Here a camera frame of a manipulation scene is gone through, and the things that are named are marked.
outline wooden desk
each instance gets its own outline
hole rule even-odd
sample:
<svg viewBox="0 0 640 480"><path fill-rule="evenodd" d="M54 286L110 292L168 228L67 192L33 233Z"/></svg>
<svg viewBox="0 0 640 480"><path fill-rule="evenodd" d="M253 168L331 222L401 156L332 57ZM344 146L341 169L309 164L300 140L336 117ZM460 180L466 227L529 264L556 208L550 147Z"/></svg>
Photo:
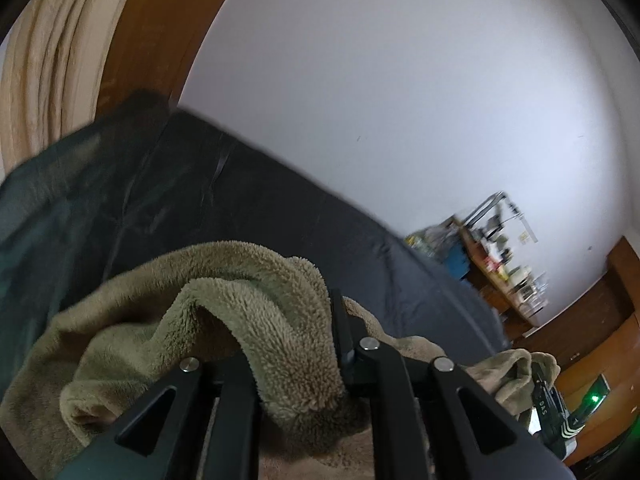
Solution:
<svg viewBox="0 0 640 480"><path fill-rule="evenodd" d="M480 292L487 303L505 317L502 322L504 331L511 341L516 341L537 325L521 313L522 303L511 287L496 272L486 268L484 259L487 254L482 244L476 242L468 229L462 227L459 221L456 219L453 221L458 224L460 239L471 262L467 280Z"/></svg>

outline desk clutter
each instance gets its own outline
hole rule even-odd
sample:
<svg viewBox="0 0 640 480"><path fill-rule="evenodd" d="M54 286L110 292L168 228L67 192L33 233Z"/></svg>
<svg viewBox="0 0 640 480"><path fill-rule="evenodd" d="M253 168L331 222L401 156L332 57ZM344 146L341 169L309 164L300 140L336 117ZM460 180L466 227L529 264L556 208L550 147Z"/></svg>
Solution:
<svg viewBox="0 0 640 480"><path fill-rule="evenodd" d="M511 213L507 219L504 206ZM452 216L404 240L439 261L452 276L471 283L497 309L507 336L515 341L537 326L534 316L548 305L548 281L544 272L535 276L530 266L513 263L514 252L504 232L505 222L513 219L525 229L520 241L537 243L524 215L503 191L489 196L462 220Z"/></svg>

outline brown towel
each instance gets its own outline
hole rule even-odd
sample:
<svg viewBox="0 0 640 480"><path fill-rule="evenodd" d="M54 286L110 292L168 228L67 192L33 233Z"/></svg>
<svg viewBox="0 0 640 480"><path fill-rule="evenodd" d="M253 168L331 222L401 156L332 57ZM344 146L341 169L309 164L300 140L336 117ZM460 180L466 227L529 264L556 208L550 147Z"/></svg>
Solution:
<svg viewBox="0 0 640 480"><path fill-rule="evenodd" d="M357 303L344 304L403 355L444 354L418 336L391 338ZM306 260L241 242L166 254L58 314L7 390L0 425L31 471L52 478L181 358L239 348L279 435L261 452L264 478L373 478L367 411L340 380L322 276ZM522 349L467 371L517 415L531 406L532 359L555 380L553 357Z"/></svg>

